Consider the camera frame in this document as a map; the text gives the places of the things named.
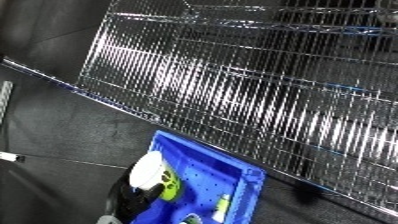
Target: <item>metal wire rack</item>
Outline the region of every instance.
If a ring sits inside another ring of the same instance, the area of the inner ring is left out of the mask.
[[[76,85],[28,73],[398,216],[395,8],[114,0]]]

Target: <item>gray floor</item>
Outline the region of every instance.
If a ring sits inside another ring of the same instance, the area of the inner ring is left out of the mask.
[[[73,81],[108,4],[0,0],[0,51]],[[3,80],[16,88],[1,129],[1,149],[32,156],[23,164],[0,161],[0,223],[95,223],[122,170],[57,158],[127,166],[145,153],[159,127],[0,67]],[[271,224],[394,221],[272,172],[253,218]]]

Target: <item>hand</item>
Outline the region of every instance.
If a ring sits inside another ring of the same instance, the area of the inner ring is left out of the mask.
[[[164,186],[158,184],[148,191],[133,189],[129,185],[129,175],[135,164],[132,164],[116,181],[109,191],[105,215],[111,215],[122,223],[130,223],[139,214],[149,209],[150,204],[163,192]]]

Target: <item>blue plastic bin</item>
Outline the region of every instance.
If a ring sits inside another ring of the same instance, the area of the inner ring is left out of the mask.
[[[265,180],[265,171],[208,146],[157,131],[149,151],[161,151],[182,179],[184,192],[175,202],[157,199],[134,224],[179,224],[196,213],[204,224],[212,219],[223,194],[231,195],[224,223],[249,223]]]

